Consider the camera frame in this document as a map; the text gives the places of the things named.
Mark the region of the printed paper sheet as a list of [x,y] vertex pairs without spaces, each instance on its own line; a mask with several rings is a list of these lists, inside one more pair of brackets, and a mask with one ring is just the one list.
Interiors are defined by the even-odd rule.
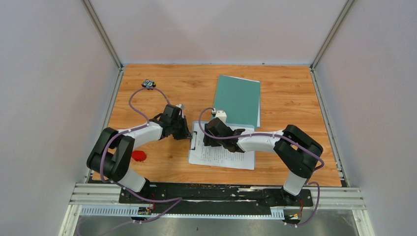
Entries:
[[231,105],[226,109],[231,123],[253,125],[260,124],[260,81],[228,76],[231,82]]
[[254,170],[255,152],[229,152],[223,147],[207,147],[201,151],[190,151],[188,162],[194,165],[206,165],[234,169]]

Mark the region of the blue clipboard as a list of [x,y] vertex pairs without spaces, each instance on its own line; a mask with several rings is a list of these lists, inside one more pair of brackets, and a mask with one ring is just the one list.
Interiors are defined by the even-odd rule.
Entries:
[[[247,124],[226,123],[232,130],[237,128],[244,128],[254,131],[255,126]],[[198,121],[192,123],[192,139],[190,141],[190,151],[201,151],[206,149],[203,143],[204,134],[201,132]]]

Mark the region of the teal green folder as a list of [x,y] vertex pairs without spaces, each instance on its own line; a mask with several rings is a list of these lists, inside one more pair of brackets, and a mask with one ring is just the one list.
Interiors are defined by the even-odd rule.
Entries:
[[225,111],[228,123],[259,128],[260,95],[260,81],[220,75],[213,107]]

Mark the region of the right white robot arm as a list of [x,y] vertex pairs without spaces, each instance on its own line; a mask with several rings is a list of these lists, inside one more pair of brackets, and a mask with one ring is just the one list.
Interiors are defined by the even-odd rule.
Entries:
[[246,153],[261,151],[275,153],[289,169],[281,191],[281,199],[287,205],[300,200],[300,191],[313,173],[324,166],[321,159],[323,147],[295,125],[273,132],[232,129],[219,118],[199,124],[204,133],[204,144],[223,147],[229,152]]

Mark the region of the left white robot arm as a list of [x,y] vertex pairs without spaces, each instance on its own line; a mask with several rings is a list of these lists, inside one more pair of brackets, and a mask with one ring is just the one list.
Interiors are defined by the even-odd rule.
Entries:
[[169,136],[175,140],[191,139],[183,105],[166,105],[164,111],[144,123],[126,130],[105,128],[87,158],[87,167],[132,190],[139,203],[150,199],[149,180],[137,174],[130,165],[133,150],[149,142]]

